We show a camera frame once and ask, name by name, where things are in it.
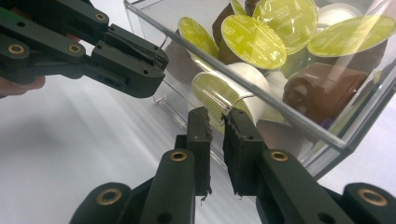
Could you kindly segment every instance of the human hand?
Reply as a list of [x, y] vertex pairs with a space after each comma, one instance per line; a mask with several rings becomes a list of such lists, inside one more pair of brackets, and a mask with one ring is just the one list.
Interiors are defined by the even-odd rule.
[[[31, 17], [28, 14], [24, 13], [23, 11], [20, 11], [17, 8], [12, 8], [11, 11], [27, 19], [31, 19]], [[79, 39], [73, 35], [67, 34], [66, 36], [75, 40], [76, 42], [79, 41]], [[35, 80], [29, 84], [18, 84], [0, 77], [0, 99], [9, 95], [22, 95], [28, 91], [40, 89], [44, 86], [45, 83], [46, 83], [45, 77], [36, 77]]]
[[40, 89], [46, 83], [45, 77], [37, 77], [35, 81], [29, 84], [18, 84], [0, 77], [0, 98], [8, 95], [22, 95], [27, 91]]

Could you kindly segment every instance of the finger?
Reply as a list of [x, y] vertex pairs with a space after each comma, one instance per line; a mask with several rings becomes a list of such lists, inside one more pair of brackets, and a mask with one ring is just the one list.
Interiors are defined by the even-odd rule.
[[46, 84], [46, 78], [45, 77], [36, 77], [35, 81], [33, 81], [32, 83], [29, 84], [18, 84], [13, 82], [12, 83], [16, 88], [19, 88], [21, 90], [37, 90], [40, 89], [44, 86], [44, 84]]
[[34, 82], [27, 85], [17, 84], [0, 77], [0, 95], [22, 95], [27, 91], [39, 89], [43, 87], [44, 84], [45, 77], [38, 77]]

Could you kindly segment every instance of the clear plastic container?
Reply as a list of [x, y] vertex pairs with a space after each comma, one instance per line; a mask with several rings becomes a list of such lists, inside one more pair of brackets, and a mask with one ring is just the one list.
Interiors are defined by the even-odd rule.
[[320, 178], [356, 149], [396, 90], [394, 1], [125, 6], [135, 32], [169, 57], [154, 101], [181, 125], [208, 107], [218, 158], [220, 115], [238, 107], [270, 149], [290, 151]]

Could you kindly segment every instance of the white table surface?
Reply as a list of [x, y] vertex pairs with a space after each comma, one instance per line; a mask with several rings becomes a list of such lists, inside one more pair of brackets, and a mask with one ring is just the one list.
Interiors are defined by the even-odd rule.
[[[130, 29], [123, 3], [92, 0]], [[396, 98], [356, 152], [319, 180], [339, 193], [366, 182], [396, 195]], [[0, 223], [68, 223], [87, 194], [107, 182], [136, 187], [154, 176], [178, 127], [152, 99], [139, 100], [87, 77], [0, 100]], [[259, 223], [254, 202], [233, 196], [226, 172], [211, 168], [213, 195], [196, 223]]]

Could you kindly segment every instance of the robotic arm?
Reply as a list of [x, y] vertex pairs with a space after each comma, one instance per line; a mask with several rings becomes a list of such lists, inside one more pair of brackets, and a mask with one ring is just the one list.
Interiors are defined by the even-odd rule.
[[[0, 77], [27, 84], [37, 76], [85, 75], [137, 98], [150, 97], [164, 78], [168, 58], [161, 48], [108, 26], [108, 16], [89, 1], [3, 0], [0, 6]], [[95, 45], [92, 55], [66, 34]]]
[[[94, 189], [70, 223], [194, 223], [195, 196], [211, 192], [207, 118], [204, 107], [192, 110], [187, 135], [163, 154], [153, 178], [135, 189], [121, 183]], [[394, 223], [396, 199], [386, 191], [364, 183], [346, 186], [343, 195], [325, 189], [291, 154], [269, 150], [244, 111], [234, 108], [224, 119], [234, 193], [256, 197], [262, 223]]]

